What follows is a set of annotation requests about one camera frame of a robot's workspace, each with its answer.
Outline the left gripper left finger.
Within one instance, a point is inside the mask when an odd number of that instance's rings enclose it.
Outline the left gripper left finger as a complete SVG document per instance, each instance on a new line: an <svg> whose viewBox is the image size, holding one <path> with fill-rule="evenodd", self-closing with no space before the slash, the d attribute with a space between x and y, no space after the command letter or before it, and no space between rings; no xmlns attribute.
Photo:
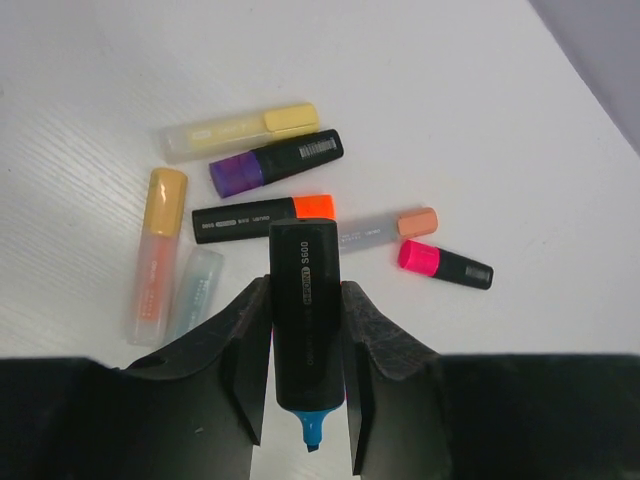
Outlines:
<svg viewBox="0 0 640 480"><path fill-rule="evenodd" d="M80 357L1 363L5 479L246 479L260 443L267 278L124 369Z"/></svg>

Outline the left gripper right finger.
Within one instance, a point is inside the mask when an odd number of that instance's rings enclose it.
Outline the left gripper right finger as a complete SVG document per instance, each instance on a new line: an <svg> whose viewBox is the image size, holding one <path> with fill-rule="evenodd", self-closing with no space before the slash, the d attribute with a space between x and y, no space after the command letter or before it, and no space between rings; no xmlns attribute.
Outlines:
<svg viewBox="0 0 640 480"><path fill-rule="evenodd" d="M352 470L364 479L635 479L639 359L437 353L342 284Z"/></svg>

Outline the black highlighter blue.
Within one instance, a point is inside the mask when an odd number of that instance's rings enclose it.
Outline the black highlighter blue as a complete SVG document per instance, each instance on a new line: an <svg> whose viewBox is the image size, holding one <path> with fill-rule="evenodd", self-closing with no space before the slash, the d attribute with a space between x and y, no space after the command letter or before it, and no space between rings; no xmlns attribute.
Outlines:
<svg viewBox="0 0 640 480"><path fill-rule="evenodd" d="M345 399L337 224L288 219L269 232L276 398L319 449L326 416Z"/></svg>

